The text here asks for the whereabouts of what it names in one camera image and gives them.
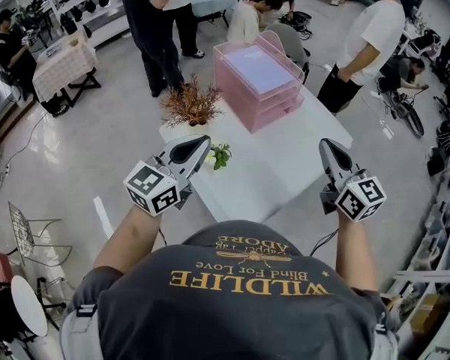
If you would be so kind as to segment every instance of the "white floor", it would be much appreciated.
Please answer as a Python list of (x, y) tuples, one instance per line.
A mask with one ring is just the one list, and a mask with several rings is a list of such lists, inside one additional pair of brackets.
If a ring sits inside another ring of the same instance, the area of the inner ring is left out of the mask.
[[(350, 23), (364, 8), (355, 2), (334, 7), (317, 0), (297, 1), (296, 9), (313, 17), (309, 25), (313, 37), (304, 46), (313, 64), (306, 86), (315, 95), (328, 74), (323, 65), (333, 65)], [(222, 20), (199, 24), (197, 41), (206, 57), (181, 59), (186, 79), (195, 73), (203, 85), (212, 81), (212, 48), (225, 41), (226, 32)], [(115, 229), (131, 207), (122, 185), (124, 177), (139, 159), (163, 145), (158, 133), (163, 113), (159, 101), (150, 96), (132, 38), (107, 44), (97, 51), (97, 57), (96, 77), (103, 88), (87, 91), (60, 118), (47, 116), (33, 133), (30, 146), (13, 159), (10, 176), (0, 190), (0, 251), (15, 248), (8, 202), (27, 218), (62, 218), (47, 231), (48, 241), (73, 245), (70, 259), (62, 266), (71, 286), (80, 283), (107, 240), (107, 231)], [(420, 140), (405, 124), (385, 115), (381, 103), (371, 96), (371, 90), (376, 90), (373, 84), (365, 86), (337, 117), (354, 138), (354, 157), (379, 177), (388, 194), (388, 202), (366, 223), (382, 289), (413, 251), (435, 188), (426, 172), (425, 154), (435, 144), (435, 128), (441, 122), (433, 96), (441, 96), (444, 87), (429, 70), (420, 80), (430, 85), (415, 100), (425, 131)], [(3, 161), (26, 144), (43, 113), (36, 106), (10, 133), (1, 147)], [(394, 134), (391, 139), (383, 132), (385, 125)], [(336, 216), (326, 217), (321, 209), (319, 193), (325, 183), (322, 177), (267, 221), (304, 254), (336, 227)], [(169, 244), (179, 244), (213, 222), (194, 195), (181, 211), (173, 209), (164, 215), (162, 230)], [(54, 259), (52, 253), (45, 254)], [(316, 257), (333, 266), (335, 241), (318, 250)], [(25, 271), (35, 282), (34, 273), (43, 269), (27, 262)]]

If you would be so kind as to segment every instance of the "gray t-shirt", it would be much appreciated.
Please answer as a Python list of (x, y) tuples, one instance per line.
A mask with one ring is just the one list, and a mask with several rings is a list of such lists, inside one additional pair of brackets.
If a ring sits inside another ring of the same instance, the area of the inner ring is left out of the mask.
[(68, 312), (98, 304), (105, 360), (369, 359), (386, 311), (262, 224), (229, 221), (130, 273), (90, 271)]

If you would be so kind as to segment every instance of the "checkered tablecloth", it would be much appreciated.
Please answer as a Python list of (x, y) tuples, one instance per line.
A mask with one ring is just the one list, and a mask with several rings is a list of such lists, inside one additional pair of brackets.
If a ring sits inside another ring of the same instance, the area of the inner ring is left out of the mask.
[[(74, 39), (78, 39), (79, 42), (76, 46), (71, 46), (70, 42)], [(43, 51), (38, 56), (33, 85), (40, 101), (50, 100), (55, 93), (60, 92), (60, 89), (90, 72), (97, 65), (95, 50), (86, 43), (82, 33), (65, 36), (57, 43), (61, 44), (61, 49), (55, 55), (48, 58), (46, 51)]]

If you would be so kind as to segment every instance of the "backpack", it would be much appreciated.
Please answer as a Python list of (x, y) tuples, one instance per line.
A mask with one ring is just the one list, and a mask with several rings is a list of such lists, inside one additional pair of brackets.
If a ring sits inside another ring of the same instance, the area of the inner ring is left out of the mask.
[[(60, 328), (60, 346), (65, 360), (104, 360), (98, 334), (97, 309), (96, 304), (84, 304), (65, 317)], [(383, 324), (377, 324), (370, 360), (397, 359), (395, 335)]]

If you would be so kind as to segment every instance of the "hand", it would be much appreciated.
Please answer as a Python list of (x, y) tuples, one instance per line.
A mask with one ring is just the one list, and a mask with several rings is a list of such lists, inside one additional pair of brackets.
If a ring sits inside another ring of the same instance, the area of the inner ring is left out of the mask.
[(350, 77), (352, 77), (352, 75), (349, 75), (344, 69), (339, 69), (338, 73), (337, 73), (337, 77), (340, 80), (343, 80), (345, 83), (348, 83), (350, 81)]

